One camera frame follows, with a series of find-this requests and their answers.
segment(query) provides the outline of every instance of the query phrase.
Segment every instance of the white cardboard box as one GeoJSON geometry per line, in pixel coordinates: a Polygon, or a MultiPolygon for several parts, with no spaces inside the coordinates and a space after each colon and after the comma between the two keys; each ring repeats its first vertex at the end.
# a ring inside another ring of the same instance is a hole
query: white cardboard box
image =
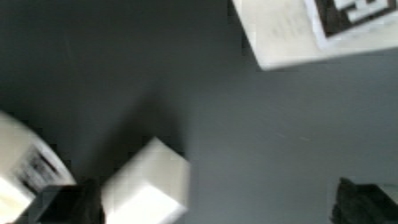
{"type": "Polygon", "coordinates": [[[171,224],[187,211],[189,162],[155,139],[103,188],[109,224],[171,224]]]}
{"type": "Polygon", "coordinates": [[[317,1],[233,0],[258,63],[265,70],[398,46],[395,2],[389,13],[375,17],[368,9],[372,7],[361,6],[366,0],[329,0],[334,6],[340,4],[334,1],[349,4],[349,8],[341,9],[347,16],[352,10],[361,9],[368,10],[375,18],[361,20],[361,24],[325,40],[320,33],[317,1]]]}
{"type": "Polygon", "coordinates": [[[0,223],[14,221],[34,200],[29,187],[41,191],[48,185],[70,184],[75,179],[46,143],[0,112],[0,223]]]}

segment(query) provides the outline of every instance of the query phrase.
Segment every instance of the gray surface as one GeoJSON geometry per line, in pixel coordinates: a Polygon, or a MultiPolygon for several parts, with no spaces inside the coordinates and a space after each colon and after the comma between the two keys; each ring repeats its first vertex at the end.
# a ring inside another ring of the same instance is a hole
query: gray surface
{"type": "Polygon", "coordinates": [[[185,150],[183,223],[327,223],[338,178],[398,183],[398,51],[261,72],[228,7],[2,1],[0,105],[80,180],[185,150]]]}

